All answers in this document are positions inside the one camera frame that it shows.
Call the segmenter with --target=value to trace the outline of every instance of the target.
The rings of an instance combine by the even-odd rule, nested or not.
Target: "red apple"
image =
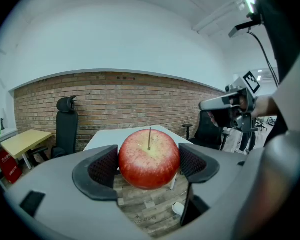
[[[155,190],[168,184],[180,166],[179,149],[174,140],[159,130],[139,130],[131,134],[119,151],[119,169],[132,186]]]

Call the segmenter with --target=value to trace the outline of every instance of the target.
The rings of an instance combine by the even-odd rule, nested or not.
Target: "white ceiling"
[[[86,0],[22,0],[16,8],[19,17],[30,24],[34,19],[49,11],[67,7],[69,4]],[[162,7],[187,19],[194,31],[210,37],[224,52],[235,43],[246,43],[249,38],[229,38],[228,33],[238,24],[249,21],[249,10],[240,11],[238,1],[242,0],[139,0]]]

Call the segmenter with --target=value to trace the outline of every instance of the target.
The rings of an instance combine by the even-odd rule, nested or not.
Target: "cable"
[[[270,61],[269,61],[269,59],[268,59],[268,57],[267,57],[267,54],[266,54],[266,51],[265,51],[263,45],[261,44],[259,38],[258,38],[254,33],[250,32],[250,31],[248,31],[247,33],[250,34],[251,36],[253,36],[253,37],[257,40],[257,42],[259,43],[259,45],[260,45],[260,47],[261,47],[261,50],[262,50],[262,52],[263,52],[263,54],[264,54],[265,60],[266,60],[266,62],[267,62],[267,64],[268,64],[268,67],[269,67],[269,69],[270,69],[270,72],[271,72],[271,74],[272,74],[272,77],[273,77],[273,79],[274,79],[275,85],[276,85],[276,87],[278,87],[278,86],[279,86],[278,78],[277,78],[277,76],[276,76],[276,73],[275,73],[273,67],[272,67],[271,64],[270,64]]]

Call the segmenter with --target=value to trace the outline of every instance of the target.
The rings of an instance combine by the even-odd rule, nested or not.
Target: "red brick wall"
[[[221,91],[186,81],[144,74],[92,72],[31,83],[14,91],[16,126],[56,134],[57,101],[75,95],[79,115],[76,150],[82,151],[98,130],[161,125],[186,137],[183,124],[199,123],[198,103]],[[45,145],[54,145],[51,138]]]

